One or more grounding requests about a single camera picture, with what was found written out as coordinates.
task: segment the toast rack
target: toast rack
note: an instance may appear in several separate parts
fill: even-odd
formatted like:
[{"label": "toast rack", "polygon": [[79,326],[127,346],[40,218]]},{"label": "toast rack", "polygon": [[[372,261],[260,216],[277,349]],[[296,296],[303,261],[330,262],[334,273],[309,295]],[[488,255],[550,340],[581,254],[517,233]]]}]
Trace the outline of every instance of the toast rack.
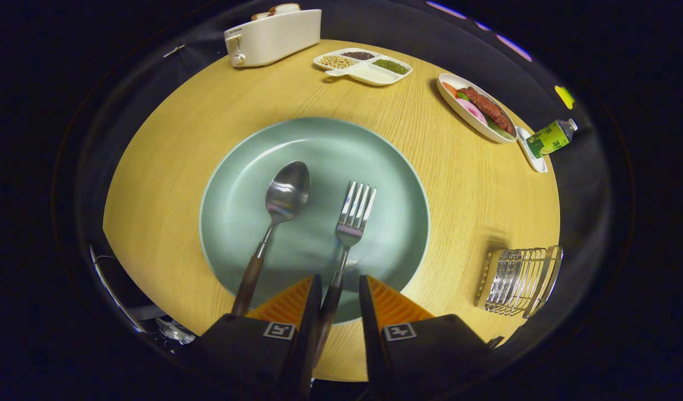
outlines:
[{"label": "toast rack", "polygon": [[532,317],[549,299],[562,265],[563,248],[508,249],[492,253],[477,306],[488,312]]}]

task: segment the green bottle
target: green bottle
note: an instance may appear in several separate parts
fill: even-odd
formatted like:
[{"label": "green bottle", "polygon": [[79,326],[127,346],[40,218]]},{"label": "green bottle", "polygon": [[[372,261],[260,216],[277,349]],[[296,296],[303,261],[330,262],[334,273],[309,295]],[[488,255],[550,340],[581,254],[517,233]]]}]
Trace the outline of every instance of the green bottle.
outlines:
[{"label": "green bottle", "polygon": [[578,130],[573,119],[557,120],[537,131],[527,139],[527,146],[534,157],[540,158],[568,145]]}]

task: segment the fork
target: fork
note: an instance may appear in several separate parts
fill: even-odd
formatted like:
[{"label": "fork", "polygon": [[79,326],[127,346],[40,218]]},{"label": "fork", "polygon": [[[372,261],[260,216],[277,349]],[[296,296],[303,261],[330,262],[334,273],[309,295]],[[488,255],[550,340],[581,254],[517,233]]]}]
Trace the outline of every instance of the fork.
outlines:
[{"label": "fork", "polygon": [[356,186],[356,181],[352,181],[344,200],[343,208],[339,221],[336,224],[336,237],[341,241],[343,246],[343,256],[341,256],[341,263],[339,269],[334,273],[331,279],[331,285],[326,291],[324,303],[321,305],[321,329],[319,330],[319,337],[314,356],[314,365],[319,362],[321,352],[326,344],[326,339],[331,331],[331,325],[334,322],[334,314],[339,305],[341,298],[341,290],[343,285],[343,269],[346,266],[348,259],[348,252],[352,246],[357,244],[363,236],[363,230],[366,228],[366,222],[371,214],[371,208],[374,206],[374,198],[376,196],[376,188],[370,190],[370,185],[365,188],[363,183]]}]

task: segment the metal spoon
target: metal spoon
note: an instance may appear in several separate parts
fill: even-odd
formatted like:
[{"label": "metal spoon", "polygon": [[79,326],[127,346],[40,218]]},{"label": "metal spoon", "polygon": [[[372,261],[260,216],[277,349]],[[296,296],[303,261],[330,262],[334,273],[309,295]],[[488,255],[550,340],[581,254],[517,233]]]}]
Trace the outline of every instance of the metal spoon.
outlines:
[{"label": "metal spoon", "polygon": [[309,199],[310,187],[309,170],[303,162],[291,162],[285,165],[272,178],[265,197],[265,206],[267,206],[267,213],[272,216],[272,224],[269,225],[267,234],[264,235],[257,251],[247,264],[242,282],[237,289],[237,297],[235,297],[235,302],[232,305],[233,315],[245,315],[249,310],[252,294],[257,287],[259,272],[262,270],[264,255],[267,253],[267,242],[272,231],[278,224],[291,220],[301,213]]}]

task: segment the table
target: table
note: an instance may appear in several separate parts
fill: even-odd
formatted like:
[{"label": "table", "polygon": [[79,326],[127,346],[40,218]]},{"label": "table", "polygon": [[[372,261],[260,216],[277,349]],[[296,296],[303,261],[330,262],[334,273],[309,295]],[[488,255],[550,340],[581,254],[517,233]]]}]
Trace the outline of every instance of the table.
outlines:
[{"label": "table", "polygon": [[[390,86],[331,78],[312,59],[345,47],[384,53],[413,72]],[[474,306],[488,251],[557,244],[557,182],[532,170],[519,144],[496,144],[472,129],[441,98],[445,71],[376,46],[322,40],[270,66],[233,69],[227,56],[171,94],[126,148],[107,194],[104,232],[141,290],[201,335],[232,307],[233,295],[205,261],[198,218],[220,160],[260,129],[300,117],[331,117],[367,127],[412,163],[428,194],[430,243],[403,290],[434,315],[455,313],[483,340],[508,338],[521,315]],[[509,111],[515,124],[530,130]],[[316,378],[367,380],[359,320],[336,325]]]}]

